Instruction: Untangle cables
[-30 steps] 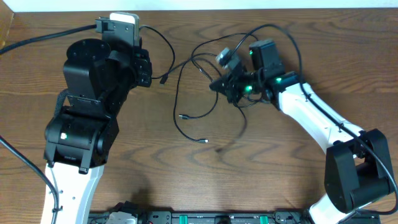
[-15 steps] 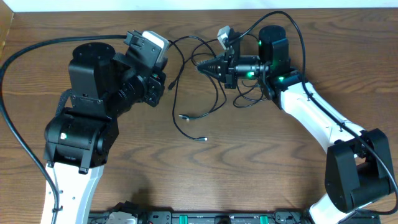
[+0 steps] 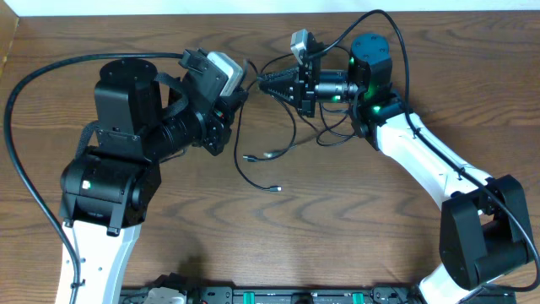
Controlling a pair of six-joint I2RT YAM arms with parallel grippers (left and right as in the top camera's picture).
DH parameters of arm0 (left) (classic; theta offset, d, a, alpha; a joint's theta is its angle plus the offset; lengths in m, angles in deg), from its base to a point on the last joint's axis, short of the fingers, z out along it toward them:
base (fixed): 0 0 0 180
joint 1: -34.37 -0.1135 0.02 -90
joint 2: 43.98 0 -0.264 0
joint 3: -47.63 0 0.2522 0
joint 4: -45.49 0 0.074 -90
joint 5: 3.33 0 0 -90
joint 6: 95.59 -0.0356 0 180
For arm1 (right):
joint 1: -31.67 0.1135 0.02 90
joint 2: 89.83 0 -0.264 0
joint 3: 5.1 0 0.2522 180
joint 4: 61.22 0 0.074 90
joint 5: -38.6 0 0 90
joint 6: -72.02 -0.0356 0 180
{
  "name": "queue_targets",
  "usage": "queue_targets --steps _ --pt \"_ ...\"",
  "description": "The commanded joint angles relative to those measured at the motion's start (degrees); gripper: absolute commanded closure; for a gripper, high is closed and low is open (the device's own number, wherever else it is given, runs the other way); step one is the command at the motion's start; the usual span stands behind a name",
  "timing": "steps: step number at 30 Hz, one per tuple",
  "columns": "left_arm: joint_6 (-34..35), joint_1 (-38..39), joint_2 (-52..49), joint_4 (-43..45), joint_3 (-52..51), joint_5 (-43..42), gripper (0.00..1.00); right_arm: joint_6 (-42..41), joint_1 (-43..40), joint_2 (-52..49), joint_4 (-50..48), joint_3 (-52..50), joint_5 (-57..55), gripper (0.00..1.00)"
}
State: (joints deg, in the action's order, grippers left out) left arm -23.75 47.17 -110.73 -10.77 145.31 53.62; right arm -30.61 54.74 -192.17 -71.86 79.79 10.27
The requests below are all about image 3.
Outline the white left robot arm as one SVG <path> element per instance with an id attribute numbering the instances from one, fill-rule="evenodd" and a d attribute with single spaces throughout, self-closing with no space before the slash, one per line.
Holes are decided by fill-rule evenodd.
<path id="1" fill-rule="evenodd" d="M 187 50 L 181 77 L 161 73 L 140 56 L 100 70 L 94 88 L 98 118 L 81 134 L 61 176 L 62 249 L 59 303 L 119 300 L 129 257 L 160 166 L 188 147 L 219 155 L 235 113 L 246 100 L 247 63 L 222 52 Z"/>

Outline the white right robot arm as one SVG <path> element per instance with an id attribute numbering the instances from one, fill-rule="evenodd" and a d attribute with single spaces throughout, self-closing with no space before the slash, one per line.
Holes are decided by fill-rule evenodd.
<path id="1" fill-rule="evenodd" d="M 430 132 L 392 87 L 386 39 L 363 34 L 344 70 L 324 70 L 324 46 L 306 30 L 292 35 L 292 68 L 265 73 L 260 89 L 311 117 L 327 102 L 343 103 L 354 134 L 394 159 L 441 212 L 440 265 L 410 294 L 422 303 L 512 303 L 515 291 L 495 281 L 537 263 L 522 185 L 470 165 Z"/>

